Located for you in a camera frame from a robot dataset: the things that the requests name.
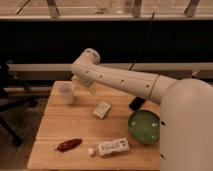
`floor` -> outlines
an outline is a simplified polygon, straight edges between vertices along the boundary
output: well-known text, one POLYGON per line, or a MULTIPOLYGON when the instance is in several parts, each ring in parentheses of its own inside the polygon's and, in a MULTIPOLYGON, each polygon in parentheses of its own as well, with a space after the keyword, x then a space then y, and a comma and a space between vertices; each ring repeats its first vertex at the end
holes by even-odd
MULTIPOLYGON (((49 91, 45 91, 43 95, 35 95, 38 105, 34 108, 29 107, 29 104, 26 103, 0 113, 18 135, 24 139, 19 148, 15 147, 11 142, 11 136, 0 126, 0 171, 26 169, 48 95, 49 91)), ((10 97, 9 101, 15 98, 17 96, 13 92, 13 96, 10 97)), ((6 99, 0 99, 0 105, 7 101, 6 99)))

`cable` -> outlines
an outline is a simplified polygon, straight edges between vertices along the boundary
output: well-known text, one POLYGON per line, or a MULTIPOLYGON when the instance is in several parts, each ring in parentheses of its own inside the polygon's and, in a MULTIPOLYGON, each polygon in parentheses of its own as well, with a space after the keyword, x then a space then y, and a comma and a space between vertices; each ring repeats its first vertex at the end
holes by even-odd
POLYGON ((31 0, 22 1, 20 4, 20 7, 18 7, 18 9, 16 11, 16 15, 18 15, 30 1, 31 0))
POLYGON ((144 41, 143 41, 143 43, 142 43, 141 48, 140 48, 139 51, 138 51, 138 54, 136 55, 134 61, 132 62, 132 65, 131 65, 130 68, 129 68, 129 71, 132 70, 133 66, 134 66, 135 63, 137 62, 137 60, 138 60, 140 54, 143 52, 143 50, 144 50, 144 48, 145 48, 145 46, 146 46, 146 43, 147 43, 147 41, 148 41, 148 39, 149 39, 149 35, 150 35, 150 32, 151 32, 152 21, 153 21, 153 19, 154 19, 154 16, 155 16, 155 12, 152 13, 152 17, 151 17, 150 22, 149 22, 149 27, 148 27, 148 29, 147 29, 146 36, 145 36, 145 38, 144 38, 144 41))

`wooden table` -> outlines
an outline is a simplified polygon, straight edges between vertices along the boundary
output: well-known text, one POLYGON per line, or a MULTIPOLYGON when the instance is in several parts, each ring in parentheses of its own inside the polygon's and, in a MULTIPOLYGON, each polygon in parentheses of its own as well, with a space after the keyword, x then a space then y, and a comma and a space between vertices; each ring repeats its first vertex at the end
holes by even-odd
MULTIPOLYGON (((56 81, 48 100, 43 119, 28 162, 28 169, 48 170, 159 170, 159 143, 141 145, 128 133, 128 118, 132 111, 128 104, 133 96, 100 84, 91 95, 84 87, 74 84, 75 101, 72 105, 55 104, 56 81), (104 120, 92 114, 101 101, 112 105, 104 120), (99 142, 126 137, 130 151, 108 157, 90 157, 88 148, 99 142), (59 143, 81 138, 82 144, 65 153, 55 151, 59 143)), ((144 109, 159 114, 159 106, 146 102, 144 109)))

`chair wheel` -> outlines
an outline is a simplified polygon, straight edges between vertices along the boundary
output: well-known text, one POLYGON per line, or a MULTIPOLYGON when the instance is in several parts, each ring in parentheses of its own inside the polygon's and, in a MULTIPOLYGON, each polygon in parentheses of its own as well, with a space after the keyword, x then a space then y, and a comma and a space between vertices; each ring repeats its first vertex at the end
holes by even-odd
POLYGON ((30 107, 36 107, 38 105, 38 102, 32 98, 30 99, 29 105, 30 107))
POLYGON ((23 140, 20 137, 16 137, 13 139, 13 145, 15 145, 16 147, 20 147, 21 144, 23 143, 23 140))

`white sponge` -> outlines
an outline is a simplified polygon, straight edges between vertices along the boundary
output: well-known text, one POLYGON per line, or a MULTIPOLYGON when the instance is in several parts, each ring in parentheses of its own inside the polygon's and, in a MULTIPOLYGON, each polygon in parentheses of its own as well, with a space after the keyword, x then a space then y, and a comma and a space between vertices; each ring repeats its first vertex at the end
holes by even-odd
POLYGON ((93 111, 93 114, 103 119, 107 112, 110 110, 111 105, 105 101, 101 101, 93 111))

